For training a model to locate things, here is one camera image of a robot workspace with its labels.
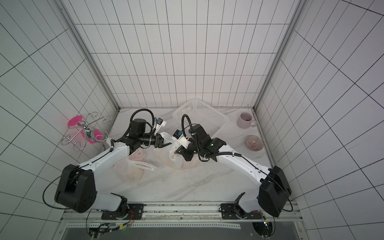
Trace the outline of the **white perforated plastic basket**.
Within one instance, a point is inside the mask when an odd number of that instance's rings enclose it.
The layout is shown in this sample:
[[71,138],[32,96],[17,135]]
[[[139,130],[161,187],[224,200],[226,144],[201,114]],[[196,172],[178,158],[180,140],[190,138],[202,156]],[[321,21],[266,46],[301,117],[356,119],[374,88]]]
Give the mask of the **white perforated plastic basket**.
[[173,118],[181,121],[187,114],[193,124],[200,124],[206,133],[215,138],[229,122],[229,118],[199,99],[191,99],[173,112]]

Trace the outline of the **white bag red lettering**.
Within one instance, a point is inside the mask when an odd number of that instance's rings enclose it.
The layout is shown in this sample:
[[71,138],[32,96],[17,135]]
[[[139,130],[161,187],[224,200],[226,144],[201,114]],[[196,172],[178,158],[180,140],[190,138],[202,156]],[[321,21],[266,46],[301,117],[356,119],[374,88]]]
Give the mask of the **white bag red lettering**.
[[114,165],[118,177],[130,186],[137,186],[145,171],[153,172],[156,166],[146,163],[146,155],[142,149],[138,149],[130,156],[125,157]]

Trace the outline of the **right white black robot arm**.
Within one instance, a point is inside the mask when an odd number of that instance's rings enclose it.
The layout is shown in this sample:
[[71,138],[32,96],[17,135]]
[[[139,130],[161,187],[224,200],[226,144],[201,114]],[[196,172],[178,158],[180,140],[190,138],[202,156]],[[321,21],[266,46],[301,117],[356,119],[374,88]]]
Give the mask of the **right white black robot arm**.
[[173,137],[180,143],[176,154],[182,155],[189,162],[197,156],[202,162],[214,160],[245,175],[254,188],[249,193],[241,193],[232,204],[229,213],[240,219],[245,219],[254,211],[263,210],[277,218],[290,201],[292,194],[284,171],[274,166],[268,168],[256,164],[237,153],[227,143],[219,138],[212,139],[201,125],[189,129],[190,138],[185,137],[185,131],[176,130]]

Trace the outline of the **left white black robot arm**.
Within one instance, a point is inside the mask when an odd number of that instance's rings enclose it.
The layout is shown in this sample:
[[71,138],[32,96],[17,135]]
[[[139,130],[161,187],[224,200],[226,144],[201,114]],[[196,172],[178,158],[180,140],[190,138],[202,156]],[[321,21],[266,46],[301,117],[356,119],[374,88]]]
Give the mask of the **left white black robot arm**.
[[55,202],[78,213],[88,210],[123,213],[127,204],[125,197],[116,194],[99,194],[96,180],[118,161],[128,157],[142,145],[164,148],[164,138],[158,133],[146,133],[147,121],[135,119],[118,140],[98,156],[78,166],[68,165],[63,169],[55,194]]

